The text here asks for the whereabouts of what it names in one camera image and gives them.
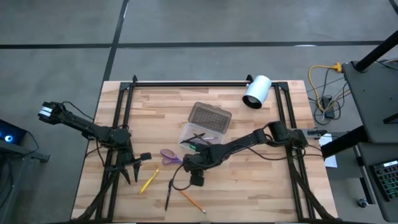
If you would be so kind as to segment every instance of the pen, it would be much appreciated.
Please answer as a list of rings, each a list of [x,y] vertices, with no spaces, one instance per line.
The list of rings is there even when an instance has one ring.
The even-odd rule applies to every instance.
[[[166,206],[164,207],[165,211],[167,211],[167,207],[169,206],[170,193],[172,191],[172,181],[172,179],[169,181],[169,191],[167,192]]]
[[[144,184],[144,186],[142,186],[141,190],[139,191],[140,194],[142,194],[145,189],[148,187],[149,183],[155,178],[156,174],[159,172],[159,169],[157,169],[154,173],[154,175],[152,175],[152,177],[150,177],[150,179]]]
[[[201,210],[203,213],[206,213],[206,211],[200,205],[198,205],[195,201],[193,201],[186,193],[184,193],[182,190],[180,190],[180,193],[182,195],[184,195],[189,201],[191,201],[192,204],[194,204],[194,206],[199,208],[199,210]]]

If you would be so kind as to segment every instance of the wire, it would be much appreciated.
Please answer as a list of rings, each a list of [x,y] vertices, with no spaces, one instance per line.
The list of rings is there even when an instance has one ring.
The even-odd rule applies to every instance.
[[[393,70],[395,70],[395,71],[398,71],[398,69],[393,68],[393,67],[390,67],[390,66],[386,65],[385,63],[381,63],[381,62],[379,62],[379,61],[376,61],[376,62],[379,63],[379,64],[381,64],[381,65],[384,65],[384,66],[387,67],[387,68],[391,68],[391,69],[393,69]]]
[[[71,120],[73,120],[71,117],[69,117],[69,114],[65,111],[65,109],[64,109],[64,103],[69,103],[69,104],[71,104],[74,108],[76,108],[76,110],[78,110],[79,112],[81,112],[83,115],[85,115],[86,117],[88,117],[88,118],[90,118],[90,119],[92,119],[93,121],[94,121],[94,119],[93,118],[91,118],[91,117],[89,117],[88,115],[86,115],[86,114],[84,114],[79,108],[77,108],[75,105],[73,105],[71,102],[69,102],[69,101],[64,101],[64,102],[62,102],[61,103],[61,110],[62,110],[62,112],[64,113],[64,115],[67,117],[67,118],[69,118],[69,119],[71,119]],[[102,158],[102,155],[101,155],[101,153],[100,153],[100,145],[98,144],[98,135],[97,135],[97,133],[96,133],[96,131],[93,129],[93,128],[91,128],[90,126],[87,126],[87,128],[88,129],[90,129],[90,130],[92,130],[92,132],[94,133],[94,135],[95,135],[95,144],[96,144],[96,151],[97,151],[97,153],[98,153],[98,156],[99,156],[99,158],[101,159],[101,162],[102,162],[102,166],[103,167],[105,167],[105,161],[104,161],[104,159]]]
[[[33,136],[33,134],[32,134],[30,131],[26,131],[26,133],[28,133],[28,134],[32,137],[33,141],[34,141],[35,144],[36,144],[36,148],[35,148],[34,150],[28,152],[28,153],[25,153],[25,154],[16,156],[12,161],[14,161],[14,160],[16,160],[16,159],[19,159],[19,158],[22,158],[22,157],[25,157],[25,156],[28,156],[28,155],[34,153],[35,151],[37,151],[37,150],[40,148],[40,146],[39,146],[39,144],[37,143],[36,138]]]
[[[347,86],[347,83],[344,84],[344,86],[342,88],[343,92],[341,94],[339,94],[339,95],[337,95],[337,94],[341,90],[339,90],[339,92],[337,94],[335,94],[334,96],[330,96],[330,95],[323,96],[323,97],[330,97],[332,100],[330,101],[329,105],[326,107],[326,111],[322,112],[322,114],[317,114],[317,111],[320,110],[319,107],[318,107],[318,101],[308,97],[308,100],[309,100],[310,103],[315,103],[317,105],[317,108],[315,109],[314,114],[312,114],[313,117],[314,117],[314,120],[315,120],[315,122],[317,124],[324,126],[324,125],[329,124],[331,120],[337,120],[337,119],[341,118],[341,109],[345,105],[345,97],[351,94],[351,92],[349,92],[349,90],[345,90],[346,86]],[[340,99],[343,99],[343,103],[342,104],[340,104],[338,102],[338,100],[340,100]],[[332,109],[335,104],[337,104],[338,108],[333,110],[333,111],[328,111],[328,110]],[[332,113],[332,112],[335,112],[335,111],[339,111],[339,114],[338,114],[338,116],[336,118],[328,118],[328,117],[325,116],[326,114]],[[323,120],[319,121],[317,119],[318,116],[322,116],[324,118],[328,118],[328,120],[326,122],[323,122]]]
[[[90,155],[91,153],[95,152],[95,151],[97,151],[97,149],[93,149],[93,150],[91,150],[90,152],[87,152],[87,153],[86,153],[86,157],[87,157],[88,155]]]
[[[61,103],[62,106],[65,106],[64,104],[68,103],[69,105],[71,105],[72,107],[74,107],[76,110],[78,110],[82,115],[86,116],[89,119],[92,119],[94,121],[94,118],[92,118],[91,116],[88,116],[87,114],[83,113],[82,110],[80,110],[79,108],[77,108],[77,106],[75,106],[73,103],[69,102],[69,101],[64,101]]]
[[[322,152],[322,150],[321,150],[320,148],[318,148],[318,147],[312,146],[312,145],[310,145],[310,144],[309,144],[308,146],[310,146],[310,147],[312,147],[312,148],[314,148],[314,149],[318,149],[319,151]]]
[[[183,167],[183,165],[180,165],[180,166],[175,170],[174,175],[173,175],[173,178],[170,180],[170,181],[172,182],[172,187],[173,187],[175,190],[187,190],[187,189],[188,189],[189,187],[191,187],[191,185],[192,185],[192,183],[191,183],[191,181],[190,181],[190,182],[189,182],[189,185],[186,186],[186,187],[184,187],[184,188],[182,188],[182,189],[180,189],[180,188],[174,186],[174,179],[175,179],[175,176],[177,175],[177,172],[181,169],[181,167]]]
[[[316,87],[315,89],[309,90],[309,91],[307,91],[307,93],[309,93],[309,92],[311,92],[311,91],[314,91],[314,90],[317,90],[317,89],[319,89],[319,88],[322,88],[322,87],[324,87],[324,86],[327,86],[327,85],[329,85],[329,84],[335,83],[335,82],[340,81],[340,80],[342,80],[342,79],[345,79],[345,78],[344,78],[344,77],[343,77],[343,78],[338,78],[338,79],[336,79],[336,80],[334,80],[334,81],[331,81],[331,82],[326,83],[326,85],[318,86],[318,87]]]
[[[317,90],[315,89],[315,85],[312,83],[311,74],[312,74],[312,69],[313,68],[329,68],[329,69],[331,69],[333,67],[332,66],[325,66],[325,65],[314,65],[308,71],[308,80],[310,81],[310,84],[312,86],[312,90],[315,92],[315,96],[317,97],[317,99],[319,99],[319,94],[318,94]],[[317,100],[317,103],[318,103],[319,109],[323,112],[324,109],[323,109],[322,105],[320,104],[319,100]]]
[[[268,161],[279,161],[279,160],[287,159],[287,156],[281,157],[281,158],[268,158],[268,157],[265,157],[265,156],[261,155],[260,153],[258,153],[254,149],[250,148],[249,146],[244,146],[242,144],[237,144],[237,145],[243,146],[243,147],[245,147],[245,149],[249,149],[250,151],[255,153],[257,156],[261,157],[262,159],[268,160]]]
[[[322,90],[322,97],[321,97],[321,99],[323,98],[323,95],[325,94],[325,90],[326,90],[326,81],[328,80],[329,71],[330,71],[330,68],[328,68],[328,70],[326,71],[326,74],[325,74],[325,82],[324,82],[324,84],[323,84],[323,90]]]

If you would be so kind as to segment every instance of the cylindrical light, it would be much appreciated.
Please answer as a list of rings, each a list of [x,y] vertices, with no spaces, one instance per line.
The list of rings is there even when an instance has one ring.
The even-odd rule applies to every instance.
[[[271,84],[271,80],[264,75],[257,76],[254,81],[249,84],[249,88],[242,98],[243,103],[253,109],[261,108],[262,103],[267,99]]]

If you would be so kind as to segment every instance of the gray floor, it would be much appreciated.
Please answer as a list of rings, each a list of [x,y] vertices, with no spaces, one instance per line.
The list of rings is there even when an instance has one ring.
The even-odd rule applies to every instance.
[[[122,0],[0,2],[0,44],[111,43]],[[120,42],[383,40],[398,29],[387,0],[138,0],[128,5]],[[240,80],[266,75],[305,80],[312,65],[359,60],[375,46],[118,49],[110,80]],[[0,119],[28,129],[48,164],[32,164],[13,223],[69,219],[87,141],[64,126],[37,119],[43,101],[72,101],[94,115],[109,49],[0,50]],[[385,58],[397,57],[397,49]],[[316,86],[324,69],[313,72]],[[330,72],[329,80],[341,77]],[[334,94],[344,85],[329,85]],[[352,97],[341,119],[323,127],[360,125]],[[331,180],[339,217],[383,223],[376,205],[362,209],[358,180]]]

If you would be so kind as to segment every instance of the purple scissors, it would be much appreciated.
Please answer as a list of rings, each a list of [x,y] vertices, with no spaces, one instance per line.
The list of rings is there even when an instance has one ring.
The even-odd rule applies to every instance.
[[[163,155],[162,163],[163,165],[169,165],[169,164],[182,164],[182,161],[177,157],[176,153],[171,151],[170,149],[162,149],[160,150],[160,153]]]

